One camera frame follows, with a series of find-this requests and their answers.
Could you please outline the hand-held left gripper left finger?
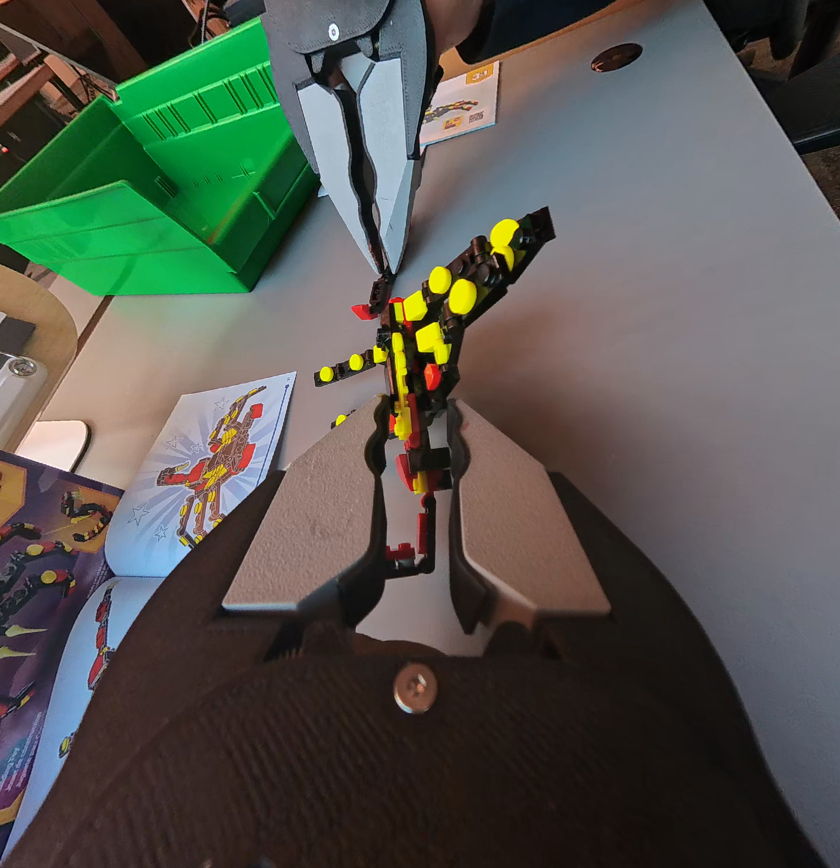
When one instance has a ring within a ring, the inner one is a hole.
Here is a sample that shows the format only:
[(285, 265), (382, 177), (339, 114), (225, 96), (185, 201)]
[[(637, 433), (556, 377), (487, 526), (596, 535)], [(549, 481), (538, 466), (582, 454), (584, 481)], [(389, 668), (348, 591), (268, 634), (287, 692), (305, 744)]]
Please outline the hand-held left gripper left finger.
[(226, 610), (331, 617), (355, 627), (377, 605), (389, 415), (385, 396), (374, 396), (290, 464), (224, 598)]

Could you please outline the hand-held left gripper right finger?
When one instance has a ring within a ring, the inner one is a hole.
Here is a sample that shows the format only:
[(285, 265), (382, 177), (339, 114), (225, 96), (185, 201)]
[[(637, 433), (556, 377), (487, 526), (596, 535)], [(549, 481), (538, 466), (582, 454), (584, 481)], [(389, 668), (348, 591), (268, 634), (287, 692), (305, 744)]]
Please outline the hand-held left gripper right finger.
[(448, 403), (448, 447), (449, 589), (462, 631), (609, 615), (543, 465), (462, 400)]

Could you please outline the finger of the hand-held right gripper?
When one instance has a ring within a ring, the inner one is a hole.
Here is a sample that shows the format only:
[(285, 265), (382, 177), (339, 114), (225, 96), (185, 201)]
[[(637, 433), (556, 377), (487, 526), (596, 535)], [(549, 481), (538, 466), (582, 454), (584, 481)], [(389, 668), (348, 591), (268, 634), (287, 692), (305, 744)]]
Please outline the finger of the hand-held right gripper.
[(318, 83), (297, 95), (323, 186), (371, 267), (383, 272), (357, 97), (347, 84), (329, 89)]
[(397, 273), (404, 256), (421, 162), (408, 157), (402, 62), (361, 53), (340, 62), (358, 122), (349, 144), (355, 162), (340, 214), (371, 266)]

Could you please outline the red and black lego leg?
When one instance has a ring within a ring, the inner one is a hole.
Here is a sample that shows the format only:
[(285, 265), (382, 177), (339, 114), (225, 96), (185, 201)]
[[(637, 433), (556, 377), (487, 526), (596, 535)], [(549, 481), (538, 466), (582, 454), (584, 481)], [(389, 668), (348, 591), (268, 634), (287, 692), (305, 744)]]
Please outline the red and black lego leg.
[(364, 321), (375, 320), (386, 310), (392, 295), (395, 276), (387, 273), (382, 275), (371, 286), (369, 302), (351, 307), (352, 312)]

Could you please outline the black and yellow lego model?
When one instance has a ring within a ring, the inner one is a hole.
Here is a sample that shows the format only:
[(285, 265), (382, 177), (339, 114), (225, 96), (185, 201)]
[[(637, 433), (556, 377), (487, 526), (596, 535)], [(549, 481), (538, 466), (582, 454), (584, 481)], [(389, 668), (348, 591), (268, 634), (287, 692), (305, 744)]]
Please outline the black and yellow lego model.
[(406, 298), (391, 295), (376, 320), (371, 349), (325, 365), (314, 374), (316, 387), (385, 368), (390, 401), (389, 439), (404, 452), (396, 468), (405, 486), (421, 496), (417, 543), (387, 548), (385, 576), (429, 573), (435, 561), (437, 491), (451, 488), (448, 447), (433, 448), (429, 425), (444, 414), (459, 382), (458, 362), (466, 329), (503, 298), (543, 246), (556, 238), (548, 207), (520, 220), (505, 219), (489, 237), (473, 238), (447, 266), (436, 266), (420, 290)]

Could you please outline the small white lego booklet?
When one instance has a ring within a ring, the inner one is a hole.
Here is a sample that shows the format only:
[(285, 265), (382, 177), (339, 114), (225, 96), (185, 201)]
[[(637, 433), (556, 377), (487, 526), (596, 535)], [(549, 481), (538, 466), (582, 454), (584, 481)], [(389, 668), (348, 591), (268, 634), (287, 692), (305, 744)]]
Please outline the small white lego booklet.
[(493, 61), (439, 84), (425, 112), (422, 148), (496, 123), (500, 61)]

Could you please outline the open lego instruction booklet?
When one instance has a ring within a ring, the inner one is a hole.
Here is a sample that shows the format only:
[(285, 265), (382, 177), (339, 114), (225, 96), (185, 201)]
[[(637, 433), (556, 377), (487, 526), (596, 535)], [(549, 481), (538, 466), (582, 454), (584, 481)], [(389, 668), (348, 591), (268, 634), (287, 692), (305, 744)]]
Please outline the open lego instruction booklet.
[(103, 553), (112, 575), (83, 604), (57, 669), (35, 761), (0, 863), (74, 744), (132, 622), (179, 562), (263, 481), (295, 373), (184, 395), (123, 491)]

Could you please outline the purple lego box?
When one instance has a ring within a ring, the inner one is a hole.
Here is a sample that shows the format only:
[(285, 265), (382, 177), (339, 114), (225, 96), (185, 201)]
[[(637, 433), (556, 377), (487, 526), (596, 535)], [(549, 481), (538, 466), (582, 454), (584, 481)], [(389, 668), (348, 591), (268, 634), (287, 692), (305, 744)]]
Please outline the purple lego box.
[(123, 490), (0, 450), (0, 860)]

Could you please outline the green plastic bin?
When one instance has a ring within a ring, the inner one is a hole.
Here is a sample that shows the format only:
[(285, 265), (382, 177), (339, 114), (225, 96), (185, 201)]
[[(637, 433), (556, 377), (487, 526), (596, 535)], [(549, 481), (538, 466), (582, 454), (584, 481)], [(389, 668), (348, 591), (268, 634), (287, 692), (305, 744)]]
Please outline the green plastic bin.
[(260, 19), (117, 95), (0, 188), (0, 242), (97, 296), (251, 291), (319, 187)]

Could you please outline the dark office chair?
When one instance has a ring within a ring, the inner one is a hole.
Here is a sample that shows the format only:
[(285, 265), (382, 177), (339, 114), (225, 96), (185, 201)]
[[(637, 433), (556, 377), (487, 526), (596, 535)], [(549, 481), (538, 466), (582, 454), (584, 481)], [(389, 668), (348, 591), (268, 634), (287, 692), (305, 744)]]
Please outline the dark office chair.
[(735, 52), (767, 40), (774, 61), (795, 55), (787, 77), (750, 71), (800, 155), (840, 146), (840, 1), (706, 1)]

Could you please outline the wooden chair with metal frame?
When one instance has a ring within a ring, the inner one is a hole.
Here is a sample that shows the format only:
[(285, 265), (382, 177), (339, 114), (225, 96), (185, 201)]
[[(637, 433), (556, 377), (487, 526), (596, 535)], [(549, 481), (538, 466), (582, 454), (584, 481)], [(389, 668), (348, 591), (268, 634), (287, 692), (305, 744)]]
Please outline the wooden chair with metal frame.
[(22, 355), (32, 358), (46, 374), (16, 424), (0, 439), (0, 450), (14, 452), (41, 416), (76, 359), (78, 334), (65, 305), (35, 280), (0, 264), (0, 312), (8, 319), (33, 325)]

